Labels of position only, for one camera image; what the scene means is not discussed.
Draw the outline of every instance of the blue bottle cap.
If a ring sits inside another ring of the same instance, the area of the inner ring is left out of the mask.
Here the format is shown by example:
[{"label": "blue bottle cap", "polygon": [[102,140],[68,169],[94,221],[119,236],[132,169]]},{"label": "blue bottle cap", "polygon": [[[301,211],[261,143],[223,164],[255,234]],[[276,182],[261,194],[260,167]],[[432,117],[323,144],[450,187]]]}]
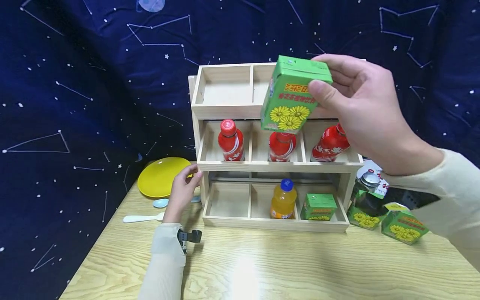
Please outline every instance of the blue bottle cap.
[{"label": "blue bottle cap", "polygon": [[280,188],[285,192],[289,192],[293,190],[293,182],[290,179],[282,179]]}]

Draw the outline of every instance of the fabric backdrop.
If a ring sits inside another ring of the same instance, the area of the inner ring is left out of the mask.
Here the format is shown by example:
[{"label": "fabric backdrop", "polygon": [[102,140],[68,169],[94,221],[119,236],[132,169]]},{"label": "fabric backdrop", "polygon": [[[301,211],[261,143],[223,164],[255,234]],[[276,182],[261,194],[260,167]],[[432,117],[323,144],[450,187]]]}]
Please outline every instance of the fabric backdrop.
[{"label": "fabric backdrop", "polygon": [[14,0],[0,16],[2,300],[58,298],[146,161],[194,159],[198,65],[365,58],[422,138],[480,165],[478,0]]}]

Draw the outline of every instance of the light blue spoon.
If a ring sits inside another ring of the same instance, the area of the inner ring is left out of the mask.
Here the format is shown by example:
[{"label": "light blue spoon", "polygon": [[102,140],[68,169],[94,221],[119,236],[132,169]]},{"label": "light blue spoon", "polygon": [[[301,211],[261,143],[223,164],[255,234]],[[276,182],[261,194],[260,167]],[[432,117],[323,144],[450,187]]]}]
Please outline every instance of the light blue spoon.
[{"label": "light blue spoon", "polygon": [[[192,203],[200,202],[200,196],[195,196],[192,198]],[[168,205],[168,199],[157,199],[152,202],[153,206],[156,208],[165,208]]]}]

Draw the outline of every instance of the green box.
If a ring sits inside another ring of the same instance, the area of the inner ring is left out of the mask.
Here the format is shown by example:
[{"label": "green box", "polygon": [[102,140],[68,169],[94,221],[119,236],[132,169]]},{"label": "green box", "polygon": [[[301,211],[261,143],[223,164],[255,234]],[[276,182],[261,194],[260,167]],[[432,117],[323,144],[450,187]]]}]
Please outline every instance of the green box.
[{"label": "green box", "polygon": [[[361,201],[361,197],[365,194],[369,193],[375,197],[377,197],[379,200],[383,199],[382,195],[375,194],[373,192],[367,192],[367,191],[358,191],[357,195],[355,196],[355,200]],[[365,228],[368,230],[374,230],[375,228],[380,225],[380,222],[386,217],[386,215],[383,216],[369,216],[368,214],[364,213],[361,211],[359,208],[355,207],[353,203],[350,204],[350,207],[348,208],[347,211],[347,217],[348,221],[350,224]]]},{"label": "green box", "polygon": [[307,194],[300,218],[330,221],[336,209],[337,205],[332,194]]},{"label": "green box", "polygon": [[410,211],[390,211],[382,222],[382,233],[412,245],[418,241],[428,229],[418,221]]},{"label": "green box", "polygon": [[308,92],[313,79],[332,84],[326,63],[280,55],[262,106],[262,129],[297,134],[317,107]]}]

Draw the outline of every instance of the wooden table surface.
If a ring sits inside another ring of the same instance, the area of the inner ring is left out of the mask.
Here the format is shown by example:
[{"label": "wooden table surface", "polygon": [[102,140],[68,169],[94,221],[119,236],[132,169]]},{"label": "wooden table surface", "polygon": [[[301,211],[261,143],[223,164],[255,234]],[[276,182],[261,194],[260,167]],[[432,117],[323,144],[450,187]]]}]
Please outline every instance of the wooden table surface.
[{"label": "wooden table surface", "polygon": [[[78,269],[61,300],[136,299],[157,221],[135,183]],[[350,226],[345,234],[204,227],[200,204],[183,224],[203,231],[189,245],[183,299],[480,299],[480,275],[428,233],[414,246]]]}]

